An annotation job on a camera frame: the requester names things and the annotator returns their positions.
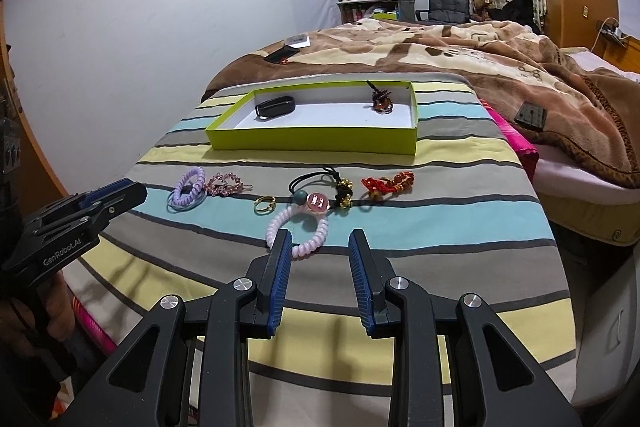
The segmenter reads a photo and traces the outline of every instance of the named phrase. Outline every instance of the white cabinet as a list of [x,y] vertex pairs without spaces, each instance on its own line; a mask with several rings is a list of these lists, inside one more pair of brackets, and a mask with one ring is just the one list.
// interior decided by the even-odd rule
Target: white cabinet
[[619,392],[640,359],[640,245],[586,304],[572,404],[597,403]]

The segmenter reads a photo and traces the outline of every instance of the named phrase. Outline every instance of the white spiral hair tie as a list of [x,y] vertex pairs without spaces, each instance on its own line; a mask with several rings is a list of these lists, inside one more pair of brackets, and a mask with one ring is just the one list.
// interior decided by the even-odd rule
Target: white spiral hair tie
[[293,247],[292,257],[297,259],[298,257],[305,257],[311,252],[316,251],[318,248],[324,245],[326,241],[326,234],[329,230],[329,222],[326,220],[326,213],[329,210],[329,199],[320,192],[314,192],[309,194],[304,204],[292,204],[285,208],[281,213],[274,217],[269,226],[267,227],[267,246],[273,247],[273,241],[276,239],[276,234],[282,225],[284,225],[289,219],[296,214],[308,214],[314,216],[318,220],[318,226],[313,237],[308,241],[305,241],[301,245]]

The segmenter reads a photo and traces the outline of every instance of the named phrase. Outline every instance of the pink round charm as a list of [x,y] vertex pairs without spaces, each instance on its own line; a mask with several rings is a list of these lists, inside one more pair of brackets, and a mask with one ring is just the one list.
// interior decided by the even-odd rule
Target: pink round charm
[[329,210],[329,198],[320,192],[314,192],[306,198],[306,206],[314,214],[325,214]]

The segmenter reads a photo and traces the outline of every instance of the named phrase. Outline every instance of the human hand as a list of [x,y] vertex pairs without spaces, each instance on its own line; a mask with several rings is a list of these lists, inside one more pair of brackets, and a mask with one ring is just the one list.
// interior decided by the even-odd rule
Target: human hand
[[[33,327],[35,322],[30,309],[16,299],[13,299],[13,302],[24,321]],[[53,276],[51,288],[43,299],[43,303],[50,317],[47,331],[57,341],[66,341],[74,330],[76,318],[62,273],[58,272]],[[6,300],[0,301],[0,341],[22,357],[33,357],[36,354],[33,346],[24,336],[23,323]]]

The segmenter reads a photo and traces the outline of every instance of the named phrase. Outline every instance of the red string bracelet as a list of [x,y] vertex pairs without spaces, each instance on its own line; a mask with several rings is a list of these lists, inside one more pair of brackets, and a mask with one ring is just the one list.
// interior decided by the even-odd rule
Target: red string bracelet
[[363,178],[362,184],[369,191],[369,198],[376,199],[386,194],[398,194],[403,190],[407,190],[414,184],[414,173],[411,171],[402,171],[389,178]]

